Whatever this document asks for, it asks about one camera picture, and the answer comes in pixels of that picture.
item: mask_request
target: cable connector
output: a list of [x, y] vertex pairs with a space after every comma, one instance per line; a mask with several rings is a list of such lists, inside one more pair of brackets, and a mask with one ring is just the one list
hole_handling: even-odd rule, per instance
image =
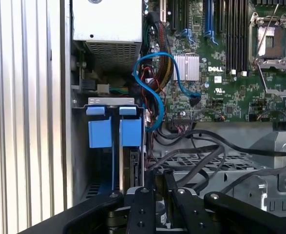
[[200, 96], [192, 96], [190, 98], [190, 106], [194, 107], [195, 105], [197, 105], [199, 102], [201, 101], [201, 97]]

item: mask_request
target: power supply vent grille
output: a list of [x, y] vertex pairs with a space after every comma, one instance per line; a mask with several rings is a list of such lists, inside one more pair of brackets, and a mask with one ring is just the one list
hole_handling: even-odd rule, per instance
[[132, 71], [137, 61], [141, 43], [86, 42], [89, 50], [105, 71]]

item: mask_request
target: black cable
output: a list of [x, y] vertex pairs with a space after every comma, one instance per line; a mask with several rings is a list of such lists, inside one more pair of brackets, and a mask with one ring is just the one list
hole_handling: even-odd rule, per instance
[[265, 111], [263, 112], [262, 114], [259, 115], [258, 119], [257, 120], [261, 120], [261, 118], [265, 115], [268, 115], [268, 114], [271, 114], [273, 112], [276, 112], [276, 113], [279, 113], [281, 115], [283, 115], [285, 117], [285, 120], [286, 120], [286, 113], [285, 112], [282, 112], [280, 110], [268, 110], [268, 111]]
[[217, 149], [204, 157], [196, 166], [191, 169], [186, 176], [177, 181], [178, 187], [184, 187], [202, 168], [204, 168], [214, 157], [225, 151], [223, 145], [216, 145]]
[[[151, 150], [151, 134], [148, 134], [147, 135], [147, 138], [148, 138], [148, 152], [150, 154], [150, 156], [152, 157], [152, 159], [158, 163], [158, 160], [155, 158], [155, 156], [153, 155], [153, 151]], [[171, 170], [175, 170], [175, 171], [189, 171], [193, 168], [193, 166], [171, 166], [171, 165], [166, 165], [166, 164], [162, 164], [161, 165], [163, 168], [166, 168], [166, 169], [171, 169]], [[202, 186], [203, 187], [207, 187], [208, 184], [209, 184], [209, 175], [208, 173], [201, 169], [199, 172], [198, 172], [200, 175], [202, 175], [204, 177], [204, 181], [203, 181], [203, 184]]]
[[180, 142], [183, 138], [191, 136], [193, 134], [205, 134], [208, 135], [214, 139], [217, 139], [218, 141], [222, 142], [223, 144], [229, 146], [230, 148], [242, 152], [242, 153], [246, 153], [246, 154], [251, 154], [251, 155], [263, 155], [263, 156], [286, 156], [286, 152], [276, 152], [276, 151], [270, 151], [270, 150], [257, 150], [257, 149], [246, 149], [246, 148], [241, 148], [237, 145], [232, 144], [231, 142], [229, 142], [228, 140], [224, 139], [223, 137], [221, 137], [220, 135], [208, 131], [208, 130], [202, 130], [202, 129], [194, 129], [194, 130], [189, 130], [183, 134], [181, 134], [176, 140], [174, 140], [173, 142], [170, 142], [168, 144], [165, 144], [163, 142], [161, 142], [159, 139], [156, 139], [156, 141], [163, 145], [163, 146], [173, 146], [175, 144], [177, 144], [178, 142]]
[[197, 149], [177, 149], [169, 152], [166, 154], [164, 157], [162, 157], [159, 161], [157, 161], [155, 164], [153, 164], [149, 170], [154, 169], [155, 167], [158, 167], [162, 165], [164, 162], [166, 162], [168, 159], [171, 157], [174, 157], [177, 154], [196, 154], [196, 153], [208, 153], [211, 151], [215, 151], [218, 148], [217, 145], [209, 145], [209, 146], [204, 146], [200, 147]]
[[251, 176], [277, 176], [281, 173], [286, 172], [286, 166], [282, 168], [277, 169], [262, 169], [258, 171], [253, 171], [247, 174], [244, 174], [240, 178], [236, 179], [234, 182], [232, 182], [230, 185], [226, 186], [221, 190], [221, 193], [228, 193], [230, 190], [232, 190], [236, 185], [240, 184], [244, 180], [248, 179]]
[[224, 151], [224, 156], [222, 158], [222, 161], [220, 162], [220, 164], [218, 165], [218, 167], [216, 168], [216, 170], [213, 172], [213, 174], [209, 177], [209, 180], [207, 181], [207, 179], [195, 184], [194, 186], [192, 186], [192, 189], [194, 189], [196, 191], [197, 194], [199, 194], [202, 190], [204, 190], [208, 184], [209, 184], [209, 181], [211, 179], [214, 178], [214, 176], [221, 170], [222, 166], [224, 165], [225, 161], [226, 161], [226, 153]]
[[[194, 139], [196, 140], [205, 140], [205, 141], [210, 141], [213, 142], [215, 144], [219, 144], [216, 140], [213, 139], [206, 139], [206, 138], [201, 138], [201, 137], [191, 137], [191, 143], [193, 144], [194, 148], [196, 147], [195, 143], [194, 143]], [[222, 161], [219, 163], [218, 167], [216, 168], [216, 170], [213, 172], [213, 174], [209, 177], [209, 181], [221, 170], [222, 166], [224, 165], [225, 161], [226, 161], [226, 151], [224, 149], [223, 151], [223, 158]], [[204, 190], [207, 187], [208, 183], [207, 183], [207, 179], [195, 184], [194, 186], [192, 186], [192, 189], [194, 189], [196, 191], [196, 193], [200, 193], [202, 190]]]

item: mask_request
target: metal bracket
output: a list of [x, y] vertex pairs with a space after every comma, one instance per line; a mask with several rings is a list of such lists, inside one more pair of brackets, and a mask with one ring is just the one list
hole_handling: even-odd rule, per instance
[[[286, 29], [286, 14], [282, 15], [281, 17], [277, 16], [267, 16], [267, 17], [260, 17], [257, 12], [254, 12], [252, 14], [252, 17], [250, 19], [250, 26], [249, 26], [249, 37], [253, 38], [253, 28], [256, 26], [262, 26], [265, 23], [270, 23], [273, 22], [273, 26], [279, 26], [284, 29]], [[283, 58], [280, 59], [265, 59], [265, 58], [259, 58], [258, 53], [259, 53], [259, 48], [257, 49], [257, 53], [254, 56], [253, 55], [253, 41], [250, 39], [249, 40], [249, 62], [250, 66], [253, 71], [258, 70], [260, 72], [262, 84], [265, 89], [266, 94], [274, 94], [280, 97], [286, 97], [286, 90], [279, 91], [276, 89], [269, 89], [266, 84], [266, 78], [263, 75], [263, 70], [262, 69], [269, 69], [271, 67], [274, 67], [279, 70], [286, 70], [286, 53]]]

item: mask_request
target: ventilated metal panel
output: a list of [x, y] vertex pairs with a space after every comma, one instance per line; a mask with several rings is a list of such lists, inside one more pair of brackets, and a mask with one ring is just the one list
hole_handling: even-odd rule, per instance
[[60, 98], [59, 1], [0, 0], [0, 234], [64, 209]]
[[141, 43], [90, 43], [89, 50], [95, 54], [104, 70], [132, 71], [137, 61]]

